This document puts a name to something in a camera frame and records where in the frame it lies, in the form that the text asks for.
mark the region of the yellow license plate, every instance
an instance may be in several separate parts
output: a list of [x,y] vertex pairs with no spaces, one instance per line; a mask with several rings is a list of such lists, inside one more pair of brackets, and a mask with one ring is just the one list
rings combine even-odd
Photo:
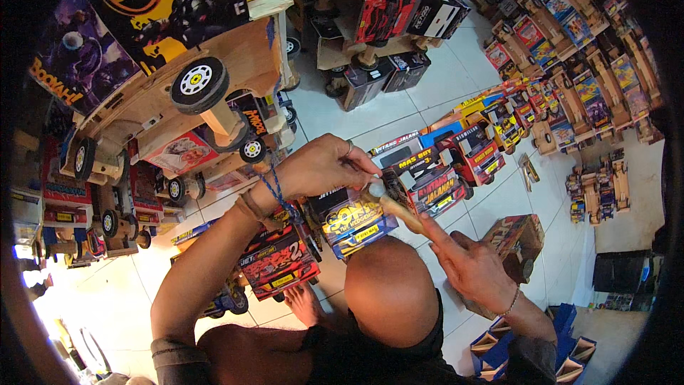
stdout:
[[453,198],[452,198],[451,196],[447,196],[446,198],[444,198],[443,200],[441,200],[441,201],[439,202],[439,204],[437,204],[437,208],[438,208],[438,209],[441,209],[443,206],[445,206],[446,204],[448,204],[448,203],[451,202],[452,200],[453,200]]
[[491,173],[492,171],[494,171],[494,170],[497,168],[498,165],[499,165],[499,161],[496,160],[496,161],[494,161],[494,163],[493,163],[492,165],[490,165],[489,167],[487,167],[487,169],[486,169],[485,171],[487,171],[487,173],[489,174],[489,173]]
[[65,212],[58,212],[57,213],[57,221],[68,221],[68,222],[73,222],[74,217],[71,214],[67,214]]
[[282,286],[286,282],[292,281],[293,279],[295,279],[294,276],[292,274],[289,274],[289,275],[286,275],[282,278],[278,278],[275,281],[271,282],[271,286],[277,288],[277,287]]
[[373,225],[369,227],[368,229],[364,230],[363,232],[359,232],[358,234],[354,235],[354,239],[356,240],[357,243],[360,243],[364,239],[368,238],[369,236],[376,234],[380,231],[380,228],[378,225]]

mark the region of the bare foot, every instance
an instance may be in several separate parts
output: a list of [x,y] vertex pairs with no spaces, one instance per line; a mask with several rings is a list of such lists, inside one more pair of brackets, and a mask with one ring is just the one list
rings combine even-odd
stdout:
[[283,294],[285,295],[285,304],[292,309],[295,317],[302,321],[306,327],[320,324],[326,320],[326,313],[308,282],[287,288]]

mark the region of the man's right hand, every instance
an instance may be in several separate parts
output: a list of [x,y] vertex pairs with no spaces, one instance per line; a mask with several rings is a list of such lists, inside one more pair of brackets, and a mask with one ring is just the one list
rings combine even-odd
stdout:
[[452,287],[495,314],[510,308],[517,285],[503,270],[499,255],[490,244],[473,241],[461,232],[446,232],[427,214],[421,221],[432,243],[430,248],[447,273]]

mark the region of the bracelet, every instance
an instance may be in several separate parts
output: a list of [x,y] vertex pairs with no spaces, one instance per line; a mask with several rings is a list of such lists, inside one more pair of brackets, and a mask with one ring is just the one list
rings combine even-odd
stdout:
[[508,308],[506,312],[500,314],[500,317],[505,317],[506,315],[511,313],[513,307],[515,306],[515,303],[518,301],[518,296],[520,296],[520,285],[518,285],[518,289],[515,291],[515,297],[513,298],[513,303],[511,303],[511,307]]

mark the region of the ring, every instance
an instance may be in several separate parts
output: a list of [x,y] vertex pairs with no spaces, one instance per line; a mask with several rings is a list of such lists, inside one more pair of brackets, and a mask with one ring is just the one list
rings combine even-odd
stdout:
[[352,150],[354,150],[354,143],[352,142],[351,139],[347,140],[347,143],[349,143],[349,151],[345,156],[349,156],[350,153],[352,153]]

